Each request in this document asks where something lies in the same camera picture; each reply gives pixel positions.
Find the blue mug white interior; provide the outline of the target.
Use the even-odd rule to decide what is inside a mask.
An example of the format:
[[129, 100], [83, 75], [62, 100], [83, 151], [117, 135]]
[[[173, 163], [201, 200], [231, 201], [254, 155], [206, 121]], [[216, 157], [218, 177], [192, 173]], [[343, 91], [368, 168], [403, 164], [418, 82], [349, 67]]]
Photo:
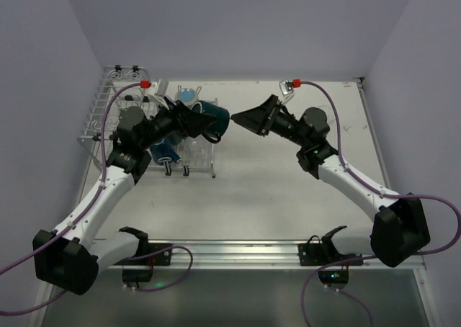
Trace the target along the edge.
[[150, 147], [150, 152], [153, 160], [157, 164], [175, 163], [180, 164], [182, 162], [179, 154], [175, 151], [171, 141], [168, 138], [163, 138], [157, 143], [154, 143]]

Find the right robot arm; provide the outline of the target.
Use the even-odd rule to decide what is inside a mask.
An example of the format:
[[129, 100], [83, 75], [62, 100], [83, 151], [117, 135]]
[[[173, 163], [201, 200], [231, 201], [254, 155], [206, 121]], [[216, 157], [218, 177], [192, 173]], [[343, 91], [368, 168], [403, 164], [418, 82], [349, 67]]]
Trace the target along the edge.
[[310, 247], [312, 254], [326, 262], [353, 255], [375, 256], [383, 264], [396, 267], [429, 244], [421, 200], [410, 194], [398, 197], [364, 174], [354, 174], [326, 139], [330, 127], [322, 109], [310, 107], [296, 119], [271, 95], [258, 107], [230, 118], [257, 135], [275, 133], [299, 145], [296, 157], [303, 171], [340, 191], [372, 221], [368, 228], [334, 228]]

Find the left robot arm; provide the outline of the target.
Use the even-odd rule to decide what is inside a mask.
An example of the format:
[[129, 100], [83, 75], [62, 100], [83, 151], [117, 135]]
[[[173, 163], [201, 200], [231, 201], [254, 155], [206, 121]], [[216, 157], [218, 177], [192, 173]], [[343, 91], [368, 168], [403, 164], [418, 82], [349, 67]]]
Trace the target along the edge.
[[85, 198], [52, 231], [32, 240], [36, 277], [76, 295], [86, 293], [97, 276], [121, 261], [151, 258], [148, 235], [124, 227], [103, 241], [95, 236], [118, 202], [139, 182], [151, 162], [150, 147], [171, 133], [196, 138], [215, 123], [212, 115], [193, 112], [181, 102], [146, 117], [137, 106], [119, 115], [111, 153]]

